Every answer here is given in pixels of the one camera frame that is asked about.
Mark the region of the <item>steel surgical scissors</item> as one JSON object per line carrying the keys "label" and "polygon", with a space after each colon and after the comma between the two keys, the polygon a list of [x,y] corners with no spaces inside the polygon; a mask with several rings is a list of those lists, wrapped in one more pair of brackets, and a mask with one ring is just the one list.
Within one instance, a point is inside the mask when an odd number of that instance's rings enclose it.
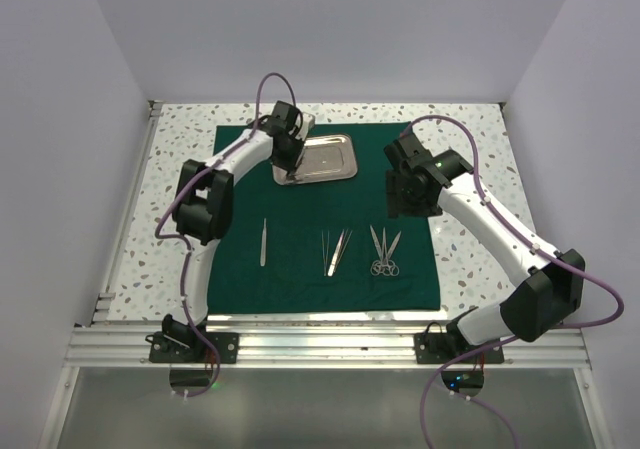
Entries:
{"label": "steel surgical scissors", "polygon": [[370,227],[370,233],[371,233],[371,237],[372,237],[372,241],[373,241],[373,244],[374,244],[375,251],[377,253],[377,259],[372,262],[371,267],[370,267],[370,272],[374,276],[384,275],[382,273],[382,259],[384,257],[384,252],[385,251],[384,251],[383,245],[380,243],[380,240],[378,239],[376,231],[375,231],[375,229],[373,227]]}

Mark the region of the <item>steel hemostat forceps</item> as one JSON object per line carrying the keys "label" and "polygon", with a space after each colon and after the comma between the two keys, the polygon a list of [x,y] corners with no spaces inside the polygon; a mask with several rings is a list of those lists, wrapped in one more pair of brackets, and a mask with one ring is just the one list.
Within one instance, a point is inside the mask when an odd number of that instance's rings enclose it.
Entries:
{"label": "steel hemostat forceps", "polygon": [[370,227],[370,232],[377,253],[377,259],[371,264],[370,273],[373,276],[396,276],[398,274],[397,267],[387,253],[386,230],[382,231],[381,236],[373,227]]}

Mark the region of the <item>dark green surgical cloth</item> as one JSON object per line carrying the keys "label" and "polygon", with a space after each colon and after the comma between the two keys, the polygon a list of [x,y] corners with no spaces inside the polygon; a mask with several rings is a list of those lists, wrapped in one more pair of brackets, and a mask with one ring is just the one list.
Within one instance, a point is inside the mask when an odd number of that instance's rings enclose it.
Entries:
{"label": "dark green surgical cloth", "polygon": [[[403,123],[318,125],[316,135],[346,134],[358,163],[355,177],[281,186],[265,161],[234,187],[231,227],[216,249],[208,286],[212,314],[281,314],[438,310],[440,285],[429,223],[387,216],[384,148]],[[263,219],[267,261],[260,267]],[[373,276],[377,259],[370,227],[386,230],[398,276]],[[344,229],[353,231],[332,277],[323,275],[321,232],[330,231],[329,258]]]}

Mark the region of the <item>steel tweezers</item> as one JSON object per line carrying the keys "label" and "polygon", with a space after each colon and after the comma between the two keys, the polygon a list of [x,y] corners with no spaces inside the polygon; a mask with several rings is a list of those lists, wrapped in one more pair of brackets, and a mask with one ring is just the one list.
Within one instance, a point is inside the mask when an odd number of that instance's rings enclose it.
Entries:
{"label": "steel tweezers", "polygon": [[336,263],[339,263],[339,261],[341,260],[343,253],[346,249],[346,246],[350,240],[350,237],[352,235],[353,231],[349,228],[344,229],[340,235],[338,244],[336,246]]}
{"label": "steel tweezers", "polygon": [[323,275],[328,276],[328,269],[330,264],[329,252],[330,252],[330,231],[321,232],[321,247],[323,257]]}

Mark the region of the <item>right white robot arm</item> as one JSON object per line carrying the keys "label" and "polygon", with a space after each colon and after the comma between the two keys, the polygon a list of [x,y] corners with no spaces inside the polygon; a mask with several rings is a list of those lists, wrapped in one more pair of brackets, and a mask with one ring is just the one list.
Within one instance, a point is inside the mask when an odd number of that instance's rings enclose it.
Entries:
{"label": "right white robot arm", "polygon": [[533,342],[581,304],[584,258],[575,250],[558,251],[535,237],[522,241],[527,228],[512,215],[504,222],[491,212],[498,207],[486,189],[475,187],[474,170],[453,150],[438,155],[415,135],[394,140],[384,149],[390,217],[439,216],[457,219],[500,264],[514,287],[504,301],[468,310],[446,326],[445,348],[451,358],[468,361],[481,345],[516,336]]}

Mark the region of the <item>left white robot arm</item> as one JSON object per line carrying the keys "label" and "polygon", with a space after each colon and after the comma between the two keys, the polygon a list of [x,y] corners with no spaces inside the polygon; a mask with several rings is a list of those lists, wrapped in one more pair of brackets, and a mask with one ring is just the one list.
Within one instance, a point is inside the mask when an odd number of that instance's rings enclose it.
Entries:
{"label": "left white robot arm", "polygon": [[197,361],[213,347],[201,325],[208,313],[209,270],[233,220],[236,183],[265,161],[287,173],[297,170],[314,126],[313,115],[278,101],[271,113],[255,118],[211,158],[183,164],[175,199],[161,218],[156,237],[164,237],[163,224],[171,218],[176,224],[172,236],[186,245],[179,309],[162,321],[163,336],[185,361]]}

